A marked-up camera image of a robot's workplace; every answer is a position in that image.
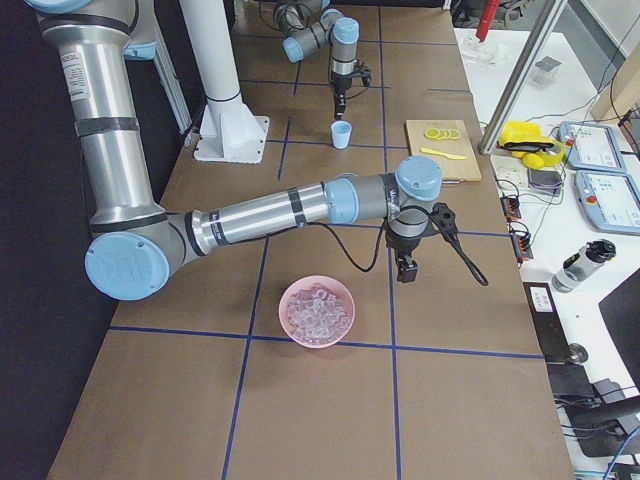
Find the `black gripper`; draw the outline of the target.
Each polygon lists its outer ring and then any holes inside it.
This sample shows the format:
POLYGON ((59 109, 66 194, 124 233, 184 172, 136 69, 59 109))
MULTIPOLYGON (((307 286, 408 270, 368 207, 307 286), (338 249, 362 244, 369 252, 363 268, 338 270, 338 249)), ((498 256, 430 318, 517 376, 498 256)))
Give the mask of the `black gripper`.
POLYGON ((430 220, 419 223, 407 223, 400 219, 389 222, 385 229, 386 246, 391 248, 396 258, 397 277, 400 283, 416 280, 418 264, 412 259, 412 252, 421 240, 436 234, 436 228, 430 220))
POLYGON ((347 106, 345 95, 352 86, 352 77, 331 72, 329 84, 334 95, 334 119, 342 120, 347 106))

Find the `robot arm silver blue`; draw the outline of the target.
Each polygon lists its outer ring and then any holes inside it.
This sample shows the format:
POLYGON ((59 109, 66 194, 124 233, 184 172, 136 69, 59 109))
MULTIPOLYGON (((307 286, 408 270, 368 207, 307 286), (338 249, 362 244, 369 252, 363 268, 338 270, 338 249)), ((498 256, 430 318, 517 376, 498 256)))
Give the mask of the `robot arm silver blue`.
POLYGON ((60 57, 96 201, 85 270, 118 300, 164 287, 213 250, 309 225, 380 219, 379 244, 393 249, 401 282, 414 280, 412 251, 443 234, 451 212, 438 199, 440 167, 416 156, 396 171, 342 175, 211 212, 171 213, 154 199, 127 59, 148 56, 157 38, 150 1, 35 1, 43 38, 60 57))
POLYGON ((330 48, 328 77, 334 119, 342 120, 353 80, 360 78, 365 88, 371 83, 370 69, 357 59, 358 21, 331 8, 329 1, 277 1, 273 21, 284 35, 282 47, 291 63, 330 48))

